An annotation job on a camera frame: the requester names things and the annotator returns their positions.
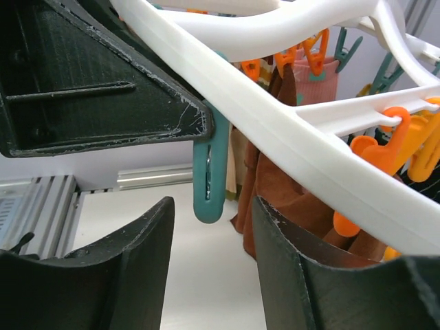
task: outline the pink cloth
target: pink cloth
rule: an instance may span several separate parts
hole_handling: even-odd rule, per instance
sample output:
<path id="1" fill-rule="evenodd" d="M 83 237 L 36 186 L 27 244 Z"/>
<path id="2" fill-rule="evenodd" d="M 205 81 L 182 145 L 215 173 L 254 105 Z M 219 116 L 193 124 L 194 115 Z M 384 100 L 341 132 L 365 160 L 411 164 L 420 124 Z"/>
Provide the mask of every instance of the pink cloth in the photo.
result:
<path id="1" fill-rule="evenodd" d="M 296 79 L 296 95 L 298 105 L 312 105 L 331 102 L 336 99 L 338 89 L 338 74 L 336 68 L 339 61 L 333 57 L 324 60 L 324 68 L 320 76 L 316 77 L 310 70 L 307 59 L 296 60 L 294 73 Z"/>

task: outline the table surface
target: table surface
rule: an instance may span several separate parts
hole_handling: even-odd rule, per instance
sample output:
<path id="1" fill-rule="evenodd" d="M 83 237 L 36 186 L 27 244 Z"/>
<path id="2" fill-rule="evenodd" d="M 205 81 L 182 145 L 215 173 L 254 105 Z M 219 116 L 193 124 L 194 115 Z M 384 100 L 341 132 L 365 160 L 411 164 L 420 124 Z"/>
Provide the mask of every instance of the table surface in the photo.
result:
<path id="1" fill-rule="evenodd" d="M 125 226 L 162 197 L 175 200 L 161 330 L 266 330 L 256 262 L 229 222 L 237 203 L 226 201 L 215 224 L 198 221 L 193 185 L 179 184 L 87 195 L 74 249 Z"/>

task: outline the white table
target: white table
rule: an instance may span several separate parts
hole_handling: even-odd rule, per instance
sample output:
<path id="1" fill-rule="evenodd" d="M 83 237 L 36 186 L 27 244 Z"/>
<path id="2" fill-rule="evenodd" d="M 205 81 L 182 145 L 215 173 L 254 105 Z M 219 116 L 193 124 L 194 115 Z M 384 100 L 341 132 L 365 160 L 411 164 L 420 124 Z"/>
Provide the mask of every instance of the white table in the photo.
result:
<path id="1" fill-rule="evenodd" d="M 193 213 L 193 185 L 180 184 L 87 195 L 74 249 L 138 218 L 162 197 L 175 199 L 176 217 L 161 330 L 266 330 L 256 262 L 229 222 L 227 201 L 215 224 Z"/>

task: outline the white wall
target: white wall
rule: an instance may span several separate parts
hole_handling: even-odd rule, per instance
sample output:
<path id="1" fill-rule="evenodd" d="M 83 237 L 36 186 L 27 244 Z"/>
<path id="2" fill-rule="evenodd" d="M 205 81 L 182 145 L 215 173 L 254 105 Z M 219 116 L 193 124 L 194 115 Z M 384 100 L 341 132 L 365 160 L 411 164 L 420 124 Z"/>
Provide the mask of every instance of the white wall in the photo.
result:
<path id="1" fill-rule="evenodd" d="M 408 0 L 401 0 L 405 6 Z M 422 34 L 422 39 L 440 46 L 437 33 L 440 17 L 440 1 L 437 2 L 431 20 Z M 328 54 L 334 53 L 339 28 L 331 28 Z M 375 38 L 357 30 L 349 30 L 346 45 L 350 46 L 358 36 L 364 36 L 359 50 L 340 74 L 338 99 L 352 98 L 373 81 L 377 68 L 386 52 Z M 407 78 L 402 78 L 397 88 L 412 87 Z M 32 159 L 6 159 L 0 156 L 0 180 L 35 177 L 41 175 L 74 174 L 82 189 L 109 188 L 115 185 L 118 171 L 163 165 L 187 164 L 192 161 L 192 142 L 151 144 L 94 151 L 58 157 Z"/>

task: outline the green clothespin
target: green clothespin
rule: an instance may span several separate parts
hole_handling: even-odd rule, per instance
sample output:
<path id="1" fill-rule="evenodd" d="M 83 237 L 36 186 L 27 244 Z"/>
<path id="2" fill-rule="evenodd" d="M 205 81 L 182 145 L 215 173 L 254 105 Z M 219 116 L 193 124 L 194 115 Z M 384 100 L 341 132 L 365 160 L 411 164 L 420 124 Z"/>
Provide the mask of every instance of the green clothespin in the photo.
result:
<path id="1" fill-rule="evenodd" d="M 345 27 L 341 27 L 341 30 L 339 32 L 338 42 L 336 43 L 336 49 L 335 49 L 335 59 L 338 60 L 340 63 L 338 67 L 336 68 L 336 73 L 342 71 L 342 69 L 345 68 L 345 65 L 351 60 L 354 53 L 356 53 L 356 50 L 358 50 L 360 43 L 362 40 L 364 40 L 363 36 L 360 36 L 356 39 L 353 46 L 348 51 L 344 50 L 344 43 L 345 38 L 347 37 L 347 29 Z"/>
<path id="2" fill-rule="evenodd" d="M 369 95 L 383 93 L 390 89 L 391 85 L 403 74 L 404 70 L 398 65 L 396 70 L 390 75 L 386 75 L 386 70 L 390 66 L 393 55 L 387 53 L 385 55 L 384 61 L 380 65 L 379 71 L 377 71 L 376 77 L 374 78 L 373 84 L 369 91 Z"/>
<path id="3" fill-rule="evenodd" d="M 440 60 L 435 64 L 435 68 L 432 74 L 436 76 L 437 74 L 439 74 L 439 72 L 440 72 Z"/>
<path id="4" fill-rule="evenodd" d="M 226 199 L 229 121 L 208 101 L 204 102 L 212 111 L 215 127 L 214 134 L 208 141 L 194 141 L 193 208 L 198 220 L 214 223 L 220 219 Z"/>

